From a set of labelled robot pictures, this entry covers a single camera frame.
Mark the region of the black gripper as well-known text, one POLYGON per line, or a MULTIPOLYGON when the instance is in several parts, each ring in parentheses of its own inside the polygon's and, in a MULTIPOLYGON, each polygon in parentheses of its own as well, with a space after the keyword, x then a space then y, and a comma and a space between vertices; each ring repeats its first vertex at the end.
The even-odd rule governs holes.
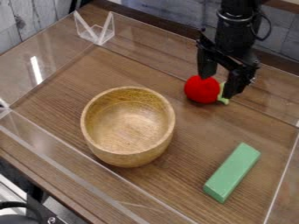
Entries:
POLYGON ((255 79, 259 59, 252 52, 252 35, 236 31, 218 31, 211 40, 203 33, 196 40, 199 76, 206 80, 215 75, 218 65, 228 71, 222 97, 240 94, 255 79))

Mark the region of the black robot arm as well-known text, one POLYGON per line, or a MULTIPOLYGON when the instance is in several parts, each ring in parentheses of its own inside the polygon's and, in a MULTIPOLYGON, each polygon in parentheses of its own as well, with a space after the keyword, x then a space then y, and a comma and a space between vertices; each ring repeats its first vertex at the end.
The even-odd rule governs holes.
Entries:
POLYGON ((204 80, 212 77, 218 65, 228 71, 222 90, 226 99, 244 91, 260 68, 252 45, 258 40, 264 41, 272 32, 262 4, 263 0, 220 0, 215 39, 203 32, 196 39, 199 76, 204 80))

